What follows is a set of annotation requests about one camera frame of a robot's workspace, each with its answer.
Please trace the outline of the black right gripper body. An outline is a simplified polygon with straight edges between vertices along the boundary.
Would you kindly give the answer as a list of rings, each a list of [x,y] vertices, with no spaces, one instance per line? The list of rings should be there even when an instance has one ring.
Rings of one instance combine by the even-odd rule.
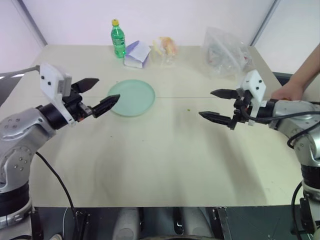
[[[240,123],[246,123],[249,121],[249,119],[245,116],[245,114],[251,113],[251,100],[252,100],[252,94],[249,90],[241,91],[238,96],[235,98],[234,103],[234,114],[236,117],[238,117],[238,122]]]

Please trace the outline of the person's bare hand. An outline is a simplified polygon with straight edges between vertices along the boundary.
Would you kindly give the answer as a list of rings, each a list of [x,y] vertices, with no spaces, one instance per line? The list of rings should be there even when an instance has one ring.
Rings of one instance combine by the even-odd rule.
[[[281,88],[271,94],[275,100],[300,101],[304,93],[304,86],[299,82],[288,81]]]

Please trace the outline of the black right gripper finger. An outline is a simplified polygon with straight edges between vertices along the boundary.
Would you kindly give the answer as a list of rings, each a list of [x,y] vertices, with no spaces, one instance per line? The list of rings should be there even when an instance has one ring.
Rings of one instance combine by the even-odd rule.
[[[216,89],[210,92],[211,95],[216,96],[221,99],[237,99],[239,97],[239,94],[236,90],[232,89]]]
[[[237,124],[237,122],[233,121],[233,119],[231,119],[230,117],[224,116],[224,115],[220,115],[217,112],[200,111],[198,114],[201,117],[203,117],[204,119],[206,119],[206,120],[208,120],[208,121],[210,121],[212,123],[216,123],[216,124],[227,126],[231,130],[234,130],[235,126]]]

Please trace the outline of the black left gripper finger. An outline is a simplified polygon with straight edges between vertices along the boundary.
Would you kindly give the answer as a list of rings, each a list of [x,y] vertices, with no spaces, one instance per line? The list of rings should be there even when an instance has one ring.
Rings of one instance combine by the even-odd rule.
[[[120,96],[120,94],[110,95],[101,100],[99,104],[91,108],[92,116],[94,118],[98,118],[104,113],[111,110],[120,99]]]
[[[79,94],[85,93],[90,90],[96,83],[99,82],[98,78],[88,77],[76,82],[76,92]]]

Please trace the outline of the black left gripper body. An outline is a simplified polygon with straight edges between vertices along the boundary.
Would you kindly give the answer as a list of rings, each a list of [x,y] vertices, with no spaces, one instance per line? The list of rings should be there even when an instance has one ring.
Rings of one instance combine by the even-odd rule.
[[[91,107],[85,105],[81,93],[76,92],[76,83],[71,85],[70,95],[62,98],[64,107],[76,122],[81,122],[92,115]]]

